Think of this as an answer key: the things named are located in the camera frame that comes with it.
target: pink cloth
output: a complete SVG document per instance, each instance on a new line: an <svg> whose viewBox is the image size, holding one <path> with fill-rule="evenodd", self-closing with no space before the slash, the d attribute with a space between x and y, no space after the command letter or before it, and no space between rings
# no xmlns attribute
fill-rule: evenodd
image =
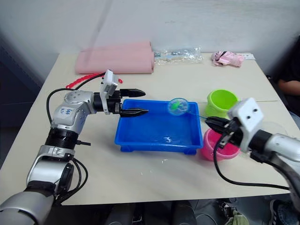
<svg viewBox="0 0 300 225"><path fill-rule="evenodd" d="M236 67L240 67L244 60L242 55L237 55L232 52L223 52L218 51L212 54L211 59L213 60L214 64L219 65L233 65Z"/></svg>
<svg viewBox="0 0 300 225"><path fill-rule="evenodd" d="M154 53L150 41L97 47L79 53L76 73L101 73L107 69L115 74L152 73Z"/></svg>

